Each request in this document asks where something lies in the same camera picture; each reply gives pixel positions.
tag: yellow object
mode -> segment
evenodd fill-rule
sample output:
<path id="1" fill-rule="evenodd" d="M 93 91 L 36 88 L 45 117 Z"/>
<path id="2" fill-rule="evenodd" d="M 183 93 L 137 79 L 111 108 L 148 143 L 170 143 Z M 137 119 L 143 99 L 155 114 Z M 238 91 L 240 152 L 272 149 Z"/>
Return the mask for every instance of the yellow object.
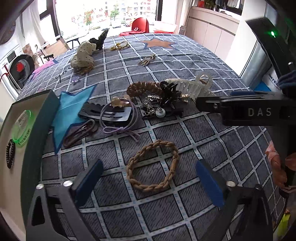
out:
<path id="1" fill-rule="evenodd" d="M 147 66 L 152 60 L 155 60 L 155 54 L 146 56 L 142 61 L 138 63 L 138 65 Z"/>
<path id="2" fill-rule="evenodd" d="M 122 41 L 121 43 L 117 43 L 115 46 L 111 47 L 110 50 L 121 50 L 121 49 L 124 49 L 126 47 L 129 47 L 129 44 L 128 42 L 126 41 Z"/>
<path id="3" fill-rule="evenodd" d="M 283 218 L 281 219 L 281 222 L 279 223 L 279 226 L 278 226 L 278 232 L 277 232 L 277 236 L 278 237 L 281 237 L 281 236 L 284 236 L 287 231 L 288 231 L 288 221 L 289 221 L 289 218 L 290 218 L 290 214 L 284 214 L 283 215 Z"/>

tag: table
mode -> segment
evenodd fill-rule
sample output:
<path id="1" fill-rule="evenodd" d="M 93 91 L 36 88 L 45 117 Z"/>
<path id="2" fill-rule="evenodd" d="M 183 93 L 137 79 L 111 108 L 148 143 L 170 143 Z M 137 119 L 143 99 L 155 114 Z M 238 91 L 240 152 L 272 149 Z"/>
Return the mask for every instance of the table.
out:
<path id="1" fill-rule="evenodd" d="M 128 41 L 130 48 L 110 51 L 115 43 Z M 162 47 L 151 47 L 162 40 Z M 114 96 L 124 95 L 126 88 L 137 81 L 160 82 L 168 78 L 194 80 L 201 71 L 213 76 L 211 90 L 218 96 L 231 91 L 248 90 L 237 74 L 221 59 L 192 39 L 172 34 L 137 34 L 107 38 L 104 49 L 93 54 L 95 67 L 71 83 L 76 74 L 70 69 L 75 53 L 70 50 L 56 58 L 59 64 L 45 69 L 23 88 L 19 98 L 44 89 L 57 96 L 62 91 L 79 92 L 97 85 L 89 102 L 106 104 Z M 148 66 L 137 63 L 145 56 L 156 54 Z M 136 98 L 139 107 L 141 98 Z M 91 137 L 78 141 L 74 147 L 64 147 L 54 155 L 52 131 L 44 147 L 40 183 L 57 186 L 75 176 L 92 161 L 104 163 L 103 177 L 98 181 L 87 203 L 80 207 L 82 216 L 95 234 L 104 240 L 198 240 L 214 220 L 218 209 L 213 206 L 195 174 L 195 162 L 206 159 L 215 171 L 239 185 L 254 187 L 260 183 L 268 198 L 274 221 L 279 221 L 284 199 L 271 178 L 271 167 L 265 155 L 270 136 L 263 126 L 224 126 L 215 113 L 200 112 L 194 102 L 184 107 L 183 117 L 142 120 L 134 128 L 141 134 L 134 142 L 126 134 L 104 134 L 99 130 Z M 156 193 L 142 193 L 131 187 L 126 179 L 125 166 L 130 157 L 143 145 L 156 139 L 174 141 L 179 149 L 180 162 L 170 187 Z M 172 155 L 169 150 L 152 151 L 134 170 L 134 176 L 145 184 L 159 183 L 169 169 Z M 73 239 L 63 210 L 57 206 L 59 218 L 67 236 Z M 239 207 L 227 232 L 233 233 Z"/>

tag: tree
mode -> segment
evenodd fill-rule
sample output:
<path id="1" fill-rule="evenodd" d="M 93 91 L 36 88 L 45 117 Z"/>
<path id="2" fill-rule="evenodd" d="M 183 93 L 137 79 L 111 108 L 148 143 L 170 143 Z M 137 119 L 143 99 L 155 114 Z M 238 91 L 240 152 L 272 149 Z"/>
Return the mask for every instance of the tree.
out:
<path id="1" fill-rule="evenodd" d="M 91 24 L 91 13 L 91 11 L 84 13 L 84 23 L 86 26 Z"/>
<path id="2" fill-rule="evenodd" d="M 118 7 L 118 4 L 115 4 L 114 5 L 114 10 L 112 10 L 111 13 L 110 13 L 110 18 L 114 18 L 114 20 L 115 20 L 115 17 L 117 15 L 119 15 L 119 9 L 117 7 Z"/>

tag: curtain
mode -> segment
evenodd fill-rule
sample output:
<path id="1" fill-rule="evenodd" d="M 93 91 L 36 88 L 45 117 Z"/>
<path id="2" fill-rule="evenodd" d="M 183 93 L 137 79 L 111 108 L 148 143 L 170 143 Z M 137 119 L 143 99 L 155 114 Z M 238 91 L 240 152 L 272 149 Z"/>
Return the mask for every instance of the curtain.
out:
<path id="1" fill-rule="evenodd" d="M 176 11 L 176 31 L 179 32 L 181 26 L 186 25 L 188 18 L 189 10 L 192 6 L 193 0 L 177 0 L 177 11 Z"/>
<path id="2" fill-rule="evenodd" d="M 45 40 L 41 34 L 37 0 L 32 2 L 31 5 L 22 13 L 21 18 L 25 45 L 30 44 L 34 52 L 35 45 L 40 47 L 45 43 Z"/>

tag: blue gripper pad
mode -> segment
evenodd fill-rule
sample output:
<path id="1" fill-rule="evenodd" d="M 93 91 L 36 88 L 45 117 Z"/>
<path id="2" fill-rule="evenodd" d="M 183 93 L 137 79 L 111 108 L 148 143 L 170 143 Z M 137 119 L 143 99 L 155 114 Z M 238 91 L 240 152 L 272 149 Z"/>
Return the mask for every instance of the blue gripper pad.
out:
<path id="1" fill-rule="evenodd" d="M 227 190 L 226 180 L 220 173 L 214 172 L 204 159 L 196 162 L 195 169 L 212 203 L 217 207 L 223 207 L 225 203 L 225 191 Z"/>
<path id="2" fill-rule="evenodd" d="M 98 160 L 91 162 L 85 171 L 77 175 L 72 190 L 75 192 L 74 202 L 78 207 L 86 203 L 103 171 L 103 163 Z"/>

